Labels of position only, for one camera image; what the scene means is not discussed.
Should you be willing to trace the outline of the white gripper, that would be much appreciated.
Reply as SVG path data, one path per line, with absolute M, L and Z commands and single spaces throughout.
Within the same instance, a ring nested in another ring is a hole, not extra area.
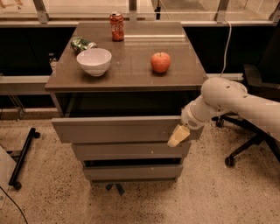
M 181 110 L 181 122 L 184 125 L 177 125 L 172 132 L 168 145 L 170 147 L 176 147 L 190 136 L 190 130 L 198 130 L 205 125 L 204 122 L 198 120 L 191 111 L 191 105 L 184 106 Z

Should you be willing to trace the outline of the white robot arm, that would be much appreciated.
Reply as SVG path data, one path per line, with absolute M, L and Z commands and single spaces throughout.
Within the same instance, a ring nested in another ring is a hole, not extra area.
M 176 147 L 206 122 L 227 112 L 234 112 L 280 141 L 280 103 L 248 93 L 239 82 L 221 77 L 207 79 L 200 96 L 181 110 L 181 124 L 171 134 L 168 145 Z

